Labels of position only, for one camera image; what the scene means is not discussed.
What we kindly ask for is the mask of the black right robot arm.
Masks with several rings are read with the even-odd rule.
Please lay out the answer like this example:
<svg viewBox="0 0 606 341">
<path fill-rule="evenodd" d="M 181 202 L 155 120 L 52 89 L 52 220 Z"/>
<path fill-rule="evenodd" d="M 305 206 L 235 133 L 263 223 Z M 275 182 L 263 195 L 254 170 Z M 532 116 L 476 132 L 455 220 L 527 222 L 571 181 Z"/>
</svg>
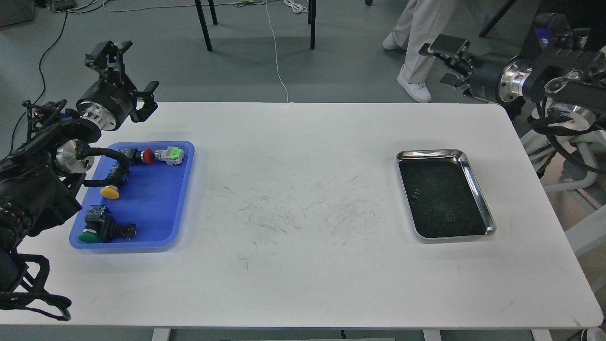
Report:
<svg viewBox="0 0 606 341">
<path fill-rule="evenodd" d="M 469 52 L 470 42 L 440 34 L 419 54 L 441 60 L 451 73 L 441 82 L 468 97 L 502 106 L 508 113 L 533 103 L 531 128 L 565 159 L 587 172 L 605 171 L 573 157 L 557 136 L 578 136 L 605 129 L 605 56 L 585 50 L 589 28 L 570 27 L 565 15 L 541 13 L 533 21 L 541 53 L 530 60 Z"/>
</svg>

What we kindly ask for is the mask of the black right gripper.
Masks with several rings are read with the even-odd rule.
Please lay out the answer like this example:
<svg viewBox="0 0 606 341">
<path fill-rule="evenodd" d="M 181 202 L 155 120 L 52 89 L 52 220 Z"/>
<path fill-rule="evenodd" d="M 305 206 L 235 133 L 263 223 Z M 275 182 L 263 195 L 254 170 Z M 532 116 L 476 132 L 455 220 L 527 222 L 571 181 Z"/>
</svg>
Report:
<svg viewBox="0 0 606 341">
<path fill-rule="evenodd" d="M 474 55 L 469 51 L 470 45 L 470 41 L 462 37 L 440 34 L 433 43 L 425 43 L 419 54 L 447 64 L 470 65 L 471 73 L 446 73 L 441 78 L 442 84 L 491 103 L 513 102 L 514 95 L 501 86 L 502 76 L 513 58 L 497 53 Z"/>
</svg>

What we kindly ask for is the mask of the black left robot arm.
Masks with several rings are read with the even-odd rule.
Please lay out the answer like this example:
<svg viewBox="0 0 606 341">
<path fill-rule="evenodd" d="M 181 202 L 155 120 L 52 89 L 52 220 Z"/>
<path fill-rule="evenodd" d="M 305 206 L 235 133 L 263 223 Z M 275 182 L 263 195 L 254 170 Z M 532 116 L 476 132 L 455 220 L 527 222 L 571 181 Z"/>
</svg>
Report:
<svg viewBox="0 0 606 341">
<path fill-rule="evenodd" d="M 115 131 L 127 117 L 145 122 L 158 108 L 151 81 L 138 91 L 125 73 L 123 56 L 132 41 L 100 42 L 85 56 L 98 79 L 77 101 L 42 105 L 24 101 L 27 140 L 1 160 L 1 308 L 23 309 L 52 319 L 71 318 L 71 300 L 48 293 L 50 265 L 42 255 L 19 254 L 27 237 L 61 226 L 81 210 L 80 187 L 124 184 L 130 166 L 152 164 L 150 150 L 121 153 L 91 147 L 104 130 Z"/>
</svg>

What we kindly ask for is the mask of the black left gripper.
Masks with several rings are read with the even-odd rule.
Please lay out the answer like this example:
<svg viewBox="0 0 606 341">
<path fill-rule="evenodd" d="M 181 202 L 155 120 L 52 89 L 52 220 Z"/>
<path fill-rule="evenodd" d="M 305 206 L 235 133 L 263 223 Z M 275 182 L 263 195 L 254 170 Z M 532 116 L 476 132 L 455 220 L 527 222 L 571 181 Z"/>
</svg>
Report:
<svg viewBox="0 0 606 341">
<path fill-rule="evenodd" d="M 130 40 L 117 44 L 100 42 L 85 55 L 85 66 L 97 72 L 99 80 L 77 101 L 76 110 L 100 130 L 119 129 L 129 115 L 134 123 L 145 122 L 158 108 L 154 91 L 160 82 L 151 81 L 143 91 L 133 91 L 131 95 L 112 84 L 126 83 L 123 56 L 132 45 Z"/>
</svg>

